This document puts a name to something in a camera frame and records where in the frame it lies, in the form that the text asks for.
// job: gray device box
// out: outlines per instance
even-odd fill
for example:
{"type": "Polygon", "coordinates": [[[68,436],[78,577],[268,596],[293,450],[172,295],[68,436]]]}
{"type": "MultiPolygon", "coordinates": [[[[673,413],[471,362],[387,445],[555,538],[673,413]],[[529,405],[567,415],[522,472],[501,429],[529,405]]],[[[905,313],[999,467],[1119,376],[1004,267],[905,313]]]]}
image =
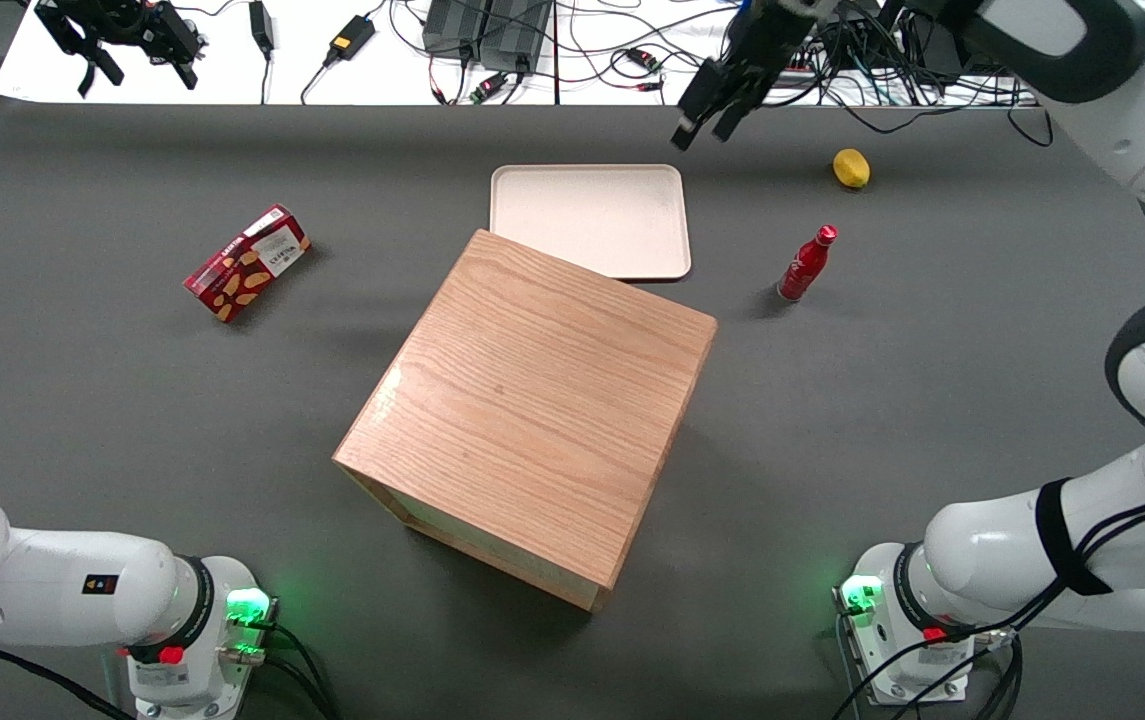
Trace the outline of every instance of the gray device box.
{"type": "Polygon", "coordinates": [[[479,37],[484,32],[490,0],[432,0],[425,15],[421,42],[431,55],[479,60],[479,37]]]}
{"type": "Polygon", "coordinates": [[[540,57],[552,5],[553,0],[491,0],[479,42],[480,63],[496,72],[532,72],[540,57]]]}

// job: gray table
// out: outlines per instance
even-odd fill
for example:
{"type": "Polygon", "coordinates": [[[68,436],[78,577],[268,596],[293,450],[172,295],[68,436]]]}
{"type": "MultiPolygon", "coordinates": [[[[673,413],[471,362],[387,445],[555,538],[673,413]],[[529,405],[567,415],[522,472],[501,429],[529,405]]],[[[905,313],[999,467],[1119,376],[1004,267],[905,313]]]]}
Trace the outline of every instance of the gray table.
{"type": "MultiPolygon", "coordinates": [[[[861,551],[1145,440],[1101,377],[1145,224],[1002,113],[889,137],[759,113],[687,155],[673,119],[0,100],[0,505],[247,561],[352,719],[829,717],[829,585],[861,551]],[[872,161],[864,192],[834,185],[840,147],[872,161]],[[649,290],[720,322],[594,618],[408,532],[329,460],[488,223],[491,171],[576,160],[682,171],[694,270],[649,290]],[[271,201],[317,252],[221,327],[180,283],[271,201]],[[822,223],[831,268],[781,312],[767,288],[822,223]]],[[[94,651],[27,656],[104,687],[94,651]]],[[[1145,635],[1033,630],[1026,657],[1016,717],[1145,715],[1145,635]]],[[[292,693],[261,673],[246,717],[311,717],[292,693]]],[[[0,665],[0,717],[90,715],[0,665]]]]}

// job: yellow lemon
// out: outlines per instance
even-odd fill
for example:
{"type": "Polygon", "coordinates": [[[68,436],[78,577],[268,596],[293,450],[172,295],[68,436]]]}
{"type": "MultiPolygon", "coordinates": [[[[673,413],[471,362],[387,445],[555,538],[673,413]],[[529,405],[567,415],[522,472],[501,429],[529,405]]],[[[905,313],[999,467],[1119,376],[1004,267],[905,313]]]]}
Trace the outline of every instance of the yellow lemon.
{"type": "Polygon", "coordinates": [[[846,147],[834,156],[834,176],[846,187],[864,187],[870,182],[870,164],[864,155],[846,147]]]}

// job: wood grain surface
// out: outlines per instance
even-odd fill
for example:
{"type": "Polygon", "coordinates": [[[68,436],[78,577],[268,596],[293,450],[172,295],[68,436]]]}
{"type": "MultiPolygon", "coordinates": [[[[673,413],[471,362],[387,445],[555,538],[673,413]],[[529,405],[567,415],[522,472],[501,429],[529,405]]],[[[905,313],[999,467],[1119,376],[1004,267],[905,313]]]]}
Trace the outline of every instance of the wood grain surface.
{"type": "Polygon", "coordinates": [[[708,315],[479,231],[333,459],[386,506],[363,478],[609,590],[713,338],[708,315]]]}

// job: beige tray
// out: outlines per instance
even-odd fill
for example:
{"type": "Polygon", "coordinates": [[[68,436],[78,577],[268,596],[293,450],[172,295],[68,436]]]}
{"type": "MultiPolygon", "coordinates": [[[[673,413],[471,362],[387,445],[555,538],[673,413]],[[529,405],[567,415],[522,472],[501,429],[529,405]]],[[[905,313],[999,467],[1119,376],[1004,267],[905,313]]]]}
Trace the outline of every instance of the beige tray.
{"type": "Polygon", "coordinates": [[[504,165],[491,232],[619,279],[692,267],[684,182],[669,165],[504,165]]]}

